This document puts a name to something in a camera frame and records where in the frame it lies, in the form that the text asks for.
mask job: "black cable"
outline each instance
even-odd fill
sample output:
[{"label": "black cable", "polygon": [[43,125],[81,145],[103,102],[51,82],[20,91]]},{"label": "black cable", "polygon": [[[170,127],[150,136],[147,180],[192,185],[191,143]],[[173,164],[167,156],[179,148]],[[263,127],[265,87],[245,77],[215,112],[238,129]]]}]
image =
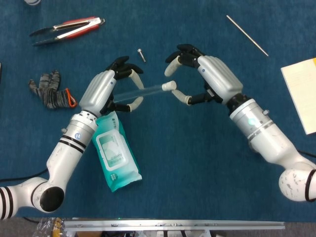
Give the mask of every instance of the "black cable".
[{"label": "black cable", "polygon": [[23,218],[24,220],[27,220],[27,221],[32,222],[32,223],[36,223],[36,224],[39,223],[39,221],[33,221],[33,220],[31,220],[31,219],[29,219],[29,218],[27,218],[27,217],[25,217],[25,216],[23,216],[22,218]]},{"label": "black cable", "polygon": [[304,151],[301,151],[301,150],[297,150],[299,153],[302,153],[304,155],[307,155],[309,157],[314,157],[316,158],[316,155],[315,154],[312,154],[312,153],[308,153],[308,152],[304,152]]},{"label": "black cable", "polygon": [[45,170],[41,171],[40,173],[33,174],[31,176],[25,176],[25,177],[20,177],[20,178],[10,178],[10,179],[0,179],[0,183],[1,182],[9,182],[9,181],[19,181],[19,180],[31,179],[31,178],[34,178],[34,177],[38,177],[41,174],[46,173],[47,171],[48,171],[48,169],[46,168]]}]

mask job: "robotic hand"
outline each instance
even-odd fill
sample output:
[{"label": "robotic hand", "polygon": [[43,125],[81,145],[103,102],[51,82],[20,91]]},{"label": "robotic hand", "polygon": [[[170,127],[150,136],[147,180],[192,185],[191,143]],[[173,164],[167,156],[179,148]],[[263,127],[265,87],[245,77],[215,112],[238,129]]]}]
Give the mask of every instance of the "robotic hand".
[{"label": "robotic hand", "polygon": [[166,62],[165,76],[171,76],[178,67],[197,68],[205,80],[206,92],[186,96],[181,91],[174,95],[183,103],[215,100],[230,110],[231,120],[249,141],[249,145],[270,163],[282,165],[285,171],[279,178],[281,192],[290,200],[314,201],[316,198],[316,165],[302,157],[291,141],[269,118],[254,99],[241,93],[242,84],[230,69],[218,58],[206,56],[190,44],[180,44],[179,51],[171,54]]},{"label": "robotic hand", "polygon": [[129,105],[113,102],[117,80],[131,77],[139,88],[144,88],[138,76],[143,71],[125,63],[128,59],[128,56],[116,59],[91,81],[79,103],[82,111],[71,118],[47,161],[49,180],[36,177],[16,186],[0,188],[1,220],[14,216],[22,206],[35,207],[42,212],[60,207],[73,170],[97,129],[96,119],[109,111],[131,112],[142,102],[141,97]]}]

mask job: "red-handled tongs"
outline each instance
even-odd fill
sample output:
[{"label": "red-handled tongs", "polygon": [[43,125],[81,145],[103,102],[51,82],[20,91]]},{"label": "red-handled tongs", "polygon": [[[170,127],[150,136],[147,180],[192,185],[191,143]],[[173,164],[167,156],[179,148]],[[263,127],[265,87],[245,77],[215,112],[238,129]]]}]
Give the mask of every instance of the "red-handled tongs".
[{"label": "red-handled tongs", "polygon": [[89,31],[99,28],[99,26],[102,25],[104,22],[105,22],[104,18],[92,16],[92,17],[78,19],[78,20],[66,21],[63,24],[53,26],[53,27],[43,28],[31,33],[30,36],[39,35],[46,32],[56,32],[59,30],[79,27],[67,33],[56,36],[55,38],[36,42],[33,44],[33,46],[39,46],[39,45],[48,44],[48,43],[55,43],[60,40],[71,39],[77,36],[81,36]]}]

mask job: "white tube cap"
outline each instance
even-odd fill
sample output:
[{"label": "white tube cap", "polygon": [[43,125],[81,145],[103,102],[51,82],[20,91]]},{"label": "white tube cap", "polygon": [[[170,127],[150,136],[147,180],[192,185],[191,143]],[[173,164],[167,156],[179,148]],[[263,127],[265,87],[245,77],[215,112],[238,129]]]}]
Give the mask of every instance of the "white tube cap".
[{"label": "white tube cap", "polygon": [[167,83],[161,85],[163,91],[175,90],[177,88],[177,83],[171,80]]}]

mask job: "clear plastic tube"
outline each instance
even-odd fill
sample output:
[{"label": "clear plastic tube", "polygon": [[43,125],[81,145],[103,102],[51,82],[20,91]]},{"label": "clear plastic tube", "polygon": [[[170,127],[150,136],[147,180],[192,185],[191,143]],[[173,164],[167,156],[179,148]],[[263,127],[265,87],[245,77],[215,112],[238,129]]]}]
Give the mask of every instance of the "clear plastic tube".
[{"label": "clear plastic tube", "polygon": [[154,85],[154,86],[147,87],[144,89],[129,91],[126,93],[115,95],[114,102],[117,103],[124,100],[140,97],[140,96],[147,96],[147,95],[161,93],[164,91],[171,91],[171,90],[175,90],[176,88],[177,88],[177,84],[175,81],[172,80],[162,85]]}]

